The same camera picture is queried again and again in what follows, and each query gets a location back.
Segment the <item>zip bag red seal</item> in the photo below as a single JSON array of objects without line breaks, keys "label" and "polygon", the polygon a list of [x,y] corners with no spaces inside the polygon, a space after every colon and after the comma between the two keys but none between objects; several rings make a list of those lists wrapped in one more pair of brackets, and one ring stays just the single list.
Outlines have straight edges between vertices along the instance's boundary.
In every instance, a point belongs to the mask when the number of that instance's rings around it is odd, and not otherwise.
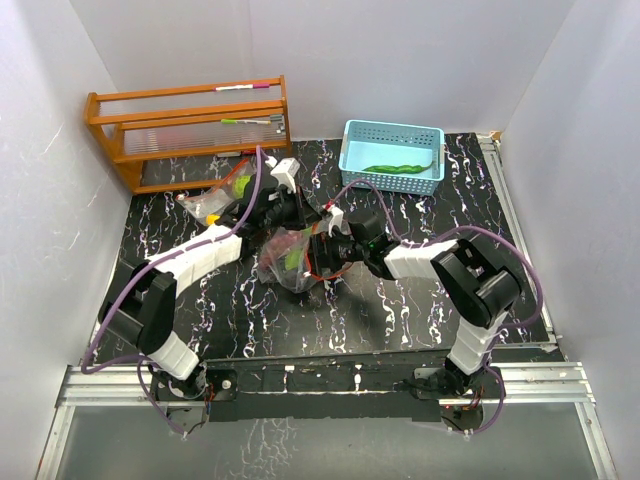
[{"label": "zip bag red seal", "polygon": [[321,220],[303,230],[279,227],[261,247],[258,255],[258,279],[263,284],[278,283],[292,293],[302,293],[318,282],[339,278],[353,265],[353,261],[338,261],[329,266],[329,222]]}]

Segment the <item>green fake chili pepper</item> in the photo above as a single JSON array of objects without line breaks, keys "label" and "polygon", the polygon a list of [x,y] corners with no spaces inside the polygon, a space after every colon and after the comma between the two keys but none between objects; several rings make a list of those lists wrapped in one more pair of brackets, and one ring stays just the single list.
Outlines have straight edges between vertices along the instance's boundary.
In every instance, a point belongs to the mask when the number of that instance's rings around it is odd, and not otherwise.
[{"label": "green fake chili pepper", "polygon": [[386,175],[419,175],[427,172],[432,164],[432,160],[416,164],[374,164],[364,167],[362,172]]}]

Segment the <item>light blue plastic basket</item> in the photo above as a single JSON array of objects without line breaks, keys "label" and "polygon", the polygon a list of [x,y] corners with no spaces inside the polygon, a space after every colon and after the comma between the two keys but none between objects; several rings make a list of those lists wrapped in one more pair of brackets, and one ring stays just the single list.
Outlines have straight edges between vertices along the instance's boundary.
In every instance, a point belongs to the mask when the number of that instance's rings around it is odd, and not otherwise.
[{"label": "light blue plastic basket", "polygon": [[[432,196],[445,177],[445,134],[439,128],[349,120],[344,128],[339,169],[342,183],[358,188]],[[362,172],[374,164],[416,164],[432,160],[419,175]]]}]

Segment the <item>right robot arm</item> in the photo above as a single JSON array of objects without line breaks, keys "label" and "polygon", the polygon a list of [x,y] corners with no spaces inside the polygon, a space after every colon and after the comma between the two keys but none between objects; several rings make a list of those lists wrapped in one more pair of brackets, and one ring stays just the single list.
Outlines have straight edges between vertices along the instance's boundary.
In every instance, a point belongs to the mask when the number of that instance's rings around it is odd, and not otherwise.
[{"label": "right robot arm", "polygon": [[310,237],[310,273],[329,276],[363,263],[385,280],[428,278],[444,288],[460,315],[443,373],[447,388],[466,397],[482,382],[480,369],[498,328],[522,291],[521,281],[480,232],[430,245],[409,246],[388,235],[376,217],[349,222],[342,231],[333,219]]}]

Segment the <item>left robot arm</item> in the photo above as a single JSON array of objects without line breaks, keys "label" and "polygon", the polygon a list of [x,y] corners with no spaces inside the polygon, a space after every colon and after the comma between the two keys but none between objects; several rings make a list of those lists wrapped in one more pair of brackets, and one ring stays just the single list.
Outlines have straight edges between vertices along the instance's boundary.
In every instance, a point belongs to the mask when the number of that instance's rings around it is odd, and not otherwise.
[{"label": "left robot arm", "polygon": [[322,219],[300,188],[248,186],[202,233],[136,264],[121,259],[104,298],[92,354],[110,332],[172,379],[182,397],[194,399],[206,387],[201,360],[174,331],[177,298],[202,277],[246,258],[279,228],[300,231]]}]

